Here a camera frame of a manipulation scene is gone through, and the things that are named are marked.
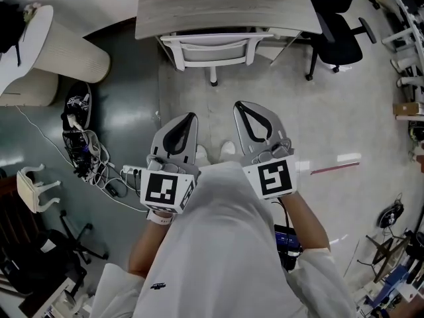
white cable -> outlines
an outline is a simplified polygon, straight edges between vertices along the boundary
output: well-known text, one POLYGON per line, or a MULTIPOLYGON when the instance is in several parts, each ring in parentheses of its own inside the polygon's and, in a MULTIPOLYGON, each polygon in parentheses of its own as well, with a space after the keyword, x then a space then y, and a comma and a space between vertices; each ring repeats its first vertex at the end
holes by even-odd
POLYGON ((102 190, 100 187, 99 187, 99 189, 100 189, 100 191, 102 191, 105 195, 107 195, 109 198, 111 198, 113 201, 116 201, 117 203, 120 203, 121 205, 124 205, 124 206, 126 206, 126 207, 129 207, 130 209, 133 209, 133 210, 138 211, 138 212, 143 212, 143 213, 147 212, 147 210, 137 209, 136 207, 132 207, 132 206, 127 205, 127 204, 125 204, 125 203, 121 203, 119 200, 113 199, 113 198, 112 198, 109 194, 107 194, 107 193, 106 193, 104 190, 102 190))
MULTIPOLYGON (((22 114, 23 114, 23 116, 28 120, 28 122, 32 125, 32 126, 34 126, 34 127, 36 127, 37 129, 38 129, 38 131, 40 132, 40 134, 43 136, 43 138, 44 139, 46 139, 50 144, 52 144, 54 147, 55 147, 55 149, 60 153, 60 155, 62 156, 62 158, 70 165, 70 166, 72 166, 73 168, 75 168, 75 166, 71 163, 71 162, 69 162, 69 160, 68 159, 66 159, 66 157, 62 154, 62 152, 60 152, 60 150, 59 150, 59 148, 54 144, 54 142, 52 142, 47 136, 45 136, 44 135, 44 133, 41 131, 41 129, 40 129, 40 127, 38 127, 36 124, 34 124, 29 118, 28 118, 28 116, 25 114, 25 113, 23 113, 22 111, 21 111, 21 109, 18 107, 18 106, 16 106, 16 108, 19 110, 19 112, 21 112, 22 114)), ((96 133, 95 132, 93 132, 93 131, 91 131, 91 130, 86 130, 86 131, 90 131, 90 132, 92 132, 95 136, 96 136, 96 139, 97 139, 97 135, 96 135, 96 133)), ((97 139, 97 142, 99 143, 99 146, 100 147, 102 147, 103 145, 99 142, 99 140, 97 139)), ((107 160, 106 160, 106 162, 102 162, 101 160, 99 161, 99 164, 102 164, 102 165, 104 165, 105 166, 105 168, 103 169, 103 171, 100 173, 100 177, 99 177, 99 180, 101 179, 101 177, 103 176, 103 173, 104 173, 104 171, 105 170, 107 170, 107 177, 106 178, 108 178, 109 177, 109 167, 108 167, 108 164, 110 164, 109 163, 109 153, 106 151, 106 153, 107 153, 107 160)), ((135 210, 135 211, 138 211, 138 212, 143 212, 143 213, 145 213, 145 212, 147 212, 147 210, 141 210, 141 209, 137 209, 136 207, 132 207, 132 206, 130 206, 130 205, 127 205, 126 203, 123 203, 123 202, 121 202, 121 201, 119 201, 119 200, 116 200, 116 199, 114 199, 114 198, 112 198, 109 194, 107 194, 104 190, 103 190, 103 188, 104 187, 106 187, 106 185, 109 183, 109 182, 111 182, 112 180, 119 180, 119 181, 121 181, 122 183, 124 183, 124 185, 126 185, 128 188, 130 188, 130 189, 132 189, 133 191, 135 191, 135 189, 133 189, 131 186, 128 186, 128 184, 127 184, 127 181, 125 180, 124 181, 124 179, 122 178, 122 176, 121 176, 121 174, 119 174, 119 177, 120 178, 113 178, 113 179, 110 179, 108 182, 106 182, 105 183, 105 185, 103 186, 103 187, 100 187, 100 186, 98 186, 97 184, 99 183, 99 180, 97 181, 97 183, 95 184, 96 186, 97 186, 97 188, 99 188, 100 189, 100 191, 102 191, 105 195, 107 195, 110 199, 112 199, 113 201, 115 201, 115 202, 117 202, 117 203, 120 203, 121 205, 124 205, 124 206, 126 206, 126 207, 128 207, 128 208, 130 208, 130 209, 133 209, 133 210, 135 210)))
POLYGON ((75 167, 68 159, 66 159, 66 157, 62 154, 62 152, 60 152, 60 150, 59 150, 59 148, 54 144, 54 142, 52 142, 49 138, 47 138, 47 136, 45 136, 44 135, 44 133, 41 131, 41 129, 40 129, 40 127, 38 127, 36 124, 34 124, 29 118, 28 118, 28 116, 25 114, 25 113, 23 113, 22 111, 21 111, 21 109, 19 108, 19 106, 16 106, 16 108, 19 110, 19 112, 21 112, 23 115, 24 115, 24 117, 28 120, 28 122, 32 125, 32 126, 35 126, 37 129, 38 129, 38 131, 41 133, 41 135, 44 137, 44 139, 46 139, 46 140, 48 140, 49 141, 49 143, 50 144, 52 144, 53 146, 54 146, 54 148, 60 153, 60 155, 62 156, 62 158, 64 159, 64 160, 66 160, 66 162, 70 165, 70 166, 72 166, 73 168, 75 167))

chair armrest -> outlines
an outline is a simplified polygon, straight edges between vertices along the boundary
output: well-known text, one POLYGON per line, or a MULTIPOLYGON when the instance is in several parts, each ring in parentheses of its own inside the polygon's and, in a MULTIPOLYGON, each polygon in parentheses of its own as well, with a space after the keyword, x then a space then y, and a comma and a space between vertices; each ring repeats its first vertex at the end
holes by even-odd
POLYGON ((359 21, 362 24, 362 26, 352 29, 353 34, 366 33, 368 37, 370 38, 370 41, 372 44, 377 43, 376 36, 372 32, 370 25, 363 18, 359 18, 359 21))
POLYGON ((323 35, 327 39, 328 42, 334 43, 336 40, 334 39, 333 34, 331 34, 330 28, 328 27, 327 23, 325 22, 324 18, 321 14, 317 12, 317 17, 319 24, 321 25, 321 30, 323 31, 323 35))

white shirt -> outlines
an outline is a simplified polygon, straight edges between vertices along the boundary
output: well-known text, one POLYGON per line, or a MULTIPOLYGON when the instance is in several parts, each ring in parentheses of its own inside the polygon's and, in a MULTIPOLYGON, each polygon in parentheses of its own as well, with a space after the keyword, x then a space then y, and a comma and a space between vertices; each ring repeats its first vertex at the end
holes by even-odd
POLYGON ((240 164, 201 171, 147 278, 106 265, 91 318, 304 317, 299 299, 309 317, 355 317, 326 248, 306 250, 297 270, 284 271, 272 216, 240 164))

floor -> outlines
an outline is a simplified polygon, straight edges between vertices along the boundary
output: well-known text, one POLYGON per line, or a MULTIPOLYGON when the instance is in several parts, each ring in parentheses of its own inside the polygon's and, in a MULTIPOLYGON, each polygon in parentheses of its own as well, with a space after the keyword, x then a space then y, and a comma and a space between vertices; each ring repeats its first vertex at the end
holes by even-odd
MULTIPOLYGON (((162 120, 196 113, 198 143, 213 162, 226 140, 241 153, 233 117, 236 101, 259 103, 280 116, 295 148, 299 190, 326 228, 337 266, 354 291, 373 277, 356 260, 369 262, 374 255, 366 234, 383 239, 375 225, 378 214, 402 193, 405 212, 394 231, 415 226, 424 178, 408 160, 407 123, 392 115, 392 103, 402 100, 402 92, 389 61, 394 54, 380 42, 391 34, 383 12, 367 0, 354 0, 344 16, 351 28, 364 17, 378 42, 371 44, 366 34, 356 36, 364 58, 338 74, 318 60, 313 81, 306 81, 311 48, 296 44, 273 66, 256 56, 250 66, 217 68, 217 87, 210 86, 203 68, 177 72, 161 64, 159 80, 162 120), (349 157, 360 157, 360 165, 311 175, 349 157)), ((275 212, 276 220, 284 222, 283 214, 275 212)))
MULTIPOLYGON (((382 11, 374 10, 367 0, 354 0, 345 17, 352 27, 359 25, 358 17, 364 17, 378 40, 391 33, 382 11)), ((272 67, 269 60, 257 56, 251 66, 218 68, 219 85, 211 87, 205 70, 177 72, 160 60, 155 40, 137 42, 133 34, 129 27, 90 39, 113 59, 109 76, 94 87, 91 125, 117 169, 123 164, 145 166, 161 122, 188 111, 199 117, 198 141, 210 160, 217 161, 226 140, 234 141, 241 152, 233 105, 238 100, 259 103, 280 116, 293 142, 299 190, 326 228, 341 274, 352 291, 367 282, 372 272, 356 260, 367 262, 375 251, 365 234, 383 239, 375 226, 380 211, 402 193, 405 212, 394 229, 400 233, 415 225, 423 203, 424 177, 408 160, 407 123, 395 121, 392 115, 392 103, 402 97, 389 63, 393 53, 380 42, 371 45, 365 34, 358 35, 364 53, 361 62, 334 74, 319 61, 314 80, 308 82, 304 75, 311 49, 293 45, 272 67), (312 170, 334 166, 345 154, 360 156, 360 165, 311 175, 312 170)), ((72 82, 61 80, 50 107, 22 107, 62 152, 60 113, 72 82)), ((68 212, 75 232, 93 223, 92 241, 97 242, 93 246, 99 252, 106 248, 109 261, 125 267, 144 226, 144 215, 77 179, 54 147, 14 107, 0 111, 0 138, 0 167, 8 174, 42 162, 47 167, 40 173, 45 182, 62 180, 62 186, 49 193, 60 196, 61 202, 43 214, 46 224, 59 229, 61 209, 68 212)), ((140 206, 132 194, 125 202, 140 206)), ((282 214, 274 211, 276 220, 283 221, 282 214)), ((93 260, 86 287, 96 286, 103 265, 93 260)), ((20 317, 9 298, 0 296, 0 305, 11 317, 20 317)))

power strip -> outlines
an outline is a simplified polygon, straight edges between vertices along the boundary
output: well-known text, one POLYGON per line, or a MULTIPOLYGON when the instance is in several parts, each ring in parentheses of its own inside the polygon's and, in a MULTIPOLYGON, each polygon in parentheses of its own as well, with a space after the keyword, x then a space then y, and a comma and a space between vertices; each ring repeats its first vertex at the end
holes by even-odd
POLYGON ((124 165, 122 167, 122 172, 127 174, 134 174, 134 170, 137 170, 138 173, 140 173, 141 170, 145 170, 145 167, 140 166, 131 166, 131 165, 124 165))

